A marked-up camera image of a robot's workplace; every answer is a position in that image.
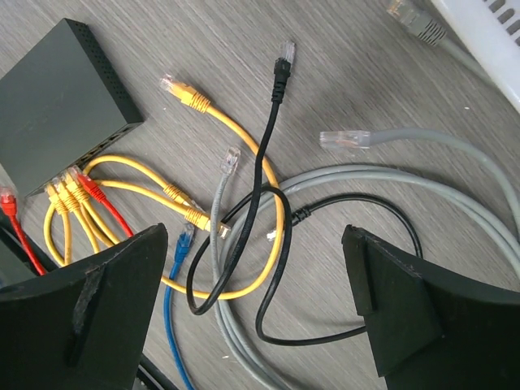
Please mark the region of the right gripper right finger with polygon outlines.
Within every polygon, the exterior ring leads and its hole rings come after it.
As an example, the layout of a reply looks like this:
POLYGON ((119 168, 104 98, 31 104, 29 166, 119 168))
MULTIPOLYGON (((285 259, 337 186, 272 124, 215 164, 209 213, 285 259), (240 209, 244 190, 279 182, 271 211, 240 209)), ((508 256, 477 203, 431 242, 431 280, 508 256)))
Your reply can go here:
POLYGON ((519 294, 481 283, 349 225, 357 314, 389 389, 517 389, 519 294))

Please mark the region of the black network switch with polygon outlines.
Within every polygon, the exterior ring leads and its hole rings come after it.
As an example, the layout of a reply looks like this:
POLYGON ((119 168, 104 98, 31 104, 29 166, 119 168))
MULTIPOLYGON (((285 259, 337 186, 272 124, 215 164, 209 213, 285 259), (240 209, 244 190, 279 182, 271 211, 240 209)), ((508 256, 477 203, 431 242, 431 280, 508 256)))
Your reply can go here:
POLYGON ((89 26, 62 19, 1 79, 1 165, 29 197, 143 121, 89 26))

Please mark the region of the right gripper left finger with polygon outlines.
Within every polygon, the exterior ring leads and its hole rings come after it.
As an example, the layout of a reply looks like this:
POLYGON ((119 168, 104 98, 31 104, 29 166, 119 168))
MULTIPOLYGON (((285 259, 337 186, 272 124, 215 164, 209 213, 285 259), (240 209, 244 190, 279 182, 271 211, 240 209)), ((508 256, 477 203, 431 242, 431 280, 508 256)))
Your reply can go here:
POLYGON ((2 388, 131 388, 167 248, 158 223, 45 275, 4 253, 2 388))

